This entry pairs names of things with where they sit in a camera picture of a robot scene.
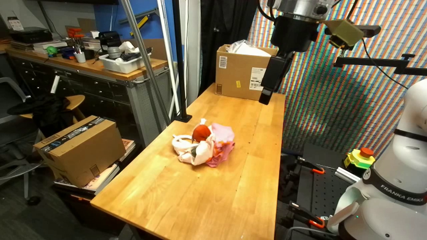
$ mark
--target pencil cup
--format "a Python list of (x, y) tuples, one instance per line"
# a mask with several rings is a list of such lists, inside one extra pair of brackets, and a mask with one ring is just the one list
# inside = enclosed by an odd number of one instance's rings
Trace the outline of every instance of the pencil cup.
[(74, 56), (76, 57), (77, 61), (79, 63), (86, 62), (85, 54), (84, 53), (75, 53)]

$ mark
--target pink cloth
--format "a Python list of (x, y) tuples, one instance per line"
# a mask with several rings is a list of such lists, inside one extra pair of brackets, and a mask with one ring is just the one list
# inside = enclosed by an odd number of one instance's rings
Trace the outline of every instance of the pink cloth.
[(228, 155), (234, 148), (234, 132), (231, 127), (213, 123), (212, 132), (215, 134), (215, 149), (213, 157), (206, 164), (210, 167), (216, 167), (219, 163), (227, 160)]

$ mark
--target black curtain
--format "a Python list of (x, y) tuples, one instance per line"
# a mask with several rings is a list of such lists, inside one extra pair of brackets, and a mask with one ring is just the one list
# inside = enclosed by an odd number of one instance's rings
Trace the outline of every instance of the black curtain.
[(201, 0), (202, 79), (199, 95), (215, 82), (216, 51), (248, 38), (256, 0)]

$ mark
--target cardboard box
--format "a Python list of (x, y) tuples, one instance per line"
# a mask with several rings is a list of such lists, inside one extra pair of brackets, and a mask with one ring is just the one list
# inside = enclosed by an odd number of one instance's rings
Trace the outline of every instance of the cardboard box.
[(55, 176), (83, 187), (126, 150), (116, 123), (90, 116), (34, 145)]
[[(228, 53), (224, 45), (216, 52), (216, 94), (259, 100), (261, 80), (270, 57)], [(259, 47), (275, 56), (277, 49)]]

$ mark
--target chair wheel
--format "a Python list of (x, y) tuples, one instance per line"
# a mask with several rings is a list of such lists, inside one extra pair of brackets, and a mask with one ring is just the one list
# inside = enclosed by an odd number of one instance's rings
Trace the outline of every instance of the chair wheel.
[(41, 201), (41, 198), (39, 196), (32, 196), (29, 199), (27, 199), (27, 204), (29, 206), (35, 206), (37, 204), (39, 204)]

